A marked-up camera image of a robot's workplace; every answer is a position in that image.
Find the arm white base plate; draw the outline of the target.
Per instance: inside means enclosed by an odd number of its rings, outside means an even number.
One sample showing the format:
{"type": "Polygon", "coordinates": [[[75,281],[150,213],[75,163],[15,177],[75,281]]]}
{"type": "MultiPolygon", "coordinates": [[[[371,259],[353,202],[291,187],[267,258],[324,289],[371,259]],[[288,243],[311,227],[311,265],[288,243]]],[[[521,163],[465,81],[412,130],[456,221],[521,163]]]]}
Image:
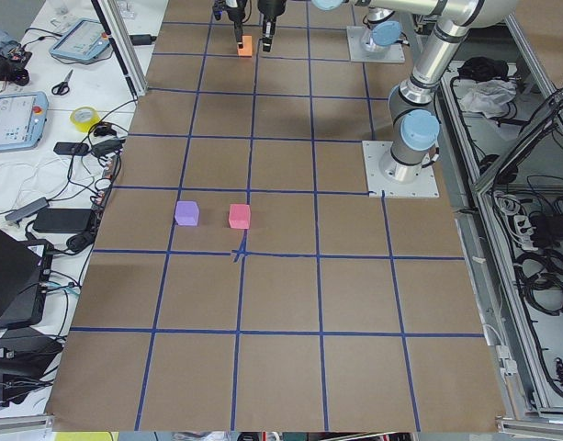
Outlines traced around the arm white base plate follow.
{"type": "Polygon", "coordinates": [[[371,39],[368,28],[349,26],[346,37],[351,62],[405,63],[402,45],[378,46],[371,39]]]}
{"type": "Polygon", "coordinates": [[[367,194],[371,198],[438,198],[432,166],[399,164],[391,141],[363,141],[367,194]]]}

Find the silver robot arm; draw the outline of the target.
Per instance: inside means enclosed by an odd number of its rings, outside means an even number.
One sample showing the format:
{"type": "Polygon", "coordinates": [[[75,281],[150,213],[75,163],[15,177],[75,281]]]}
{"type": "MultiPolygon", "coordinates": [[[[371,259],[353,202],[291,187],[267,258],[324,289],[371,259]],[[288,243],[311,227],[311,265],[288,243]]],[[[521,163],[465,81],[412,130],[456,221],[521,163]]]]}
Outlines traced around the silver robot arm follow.
{"type": "Polygon", "coordinates": [[[409,78],[402,81],[388,99],[395,139],[379,161],[379,167],[386,178],[408,184],[418,177],[424,156],[438,138],[440,124],[429,105],[460,44],[472,28],[486,28],[505,19],[517,3],[378,1],[377,5],[397,12],[438,17],[409,78]]]}
{"type": "MultiPolygon", "coordinates": [[[[223,12],[226,12],[229,20],[233,23],[236,45],[239,50],[245,46],[243,35],[243,24],[248,19],[246,5],[248,1],[214,1],[212,14],[216,20],[221,20],[223,12]]],[[[387,47],[396,43],[401,34],[398,22],[391,20],[394,11],[385,7],[371,6],[370,1],[360,1],[360,4],[368,7],[366,15],[366,27],[369,29],[367,42],[378,47],[387,47]]],[[[276,20],[286,11],[286,1],[258,1],[257,7],[263,15],[262,46],[263,51],[270,52],[273,38],[276,32],[276,20]]],[[[414,7],[425,5],[429,15],[441,15],[445,9],[446,1],[436,1],[432,6],[423,1],[412,1],[411,6],[397,6],[396,11],[412,11],[414,7]]]]}

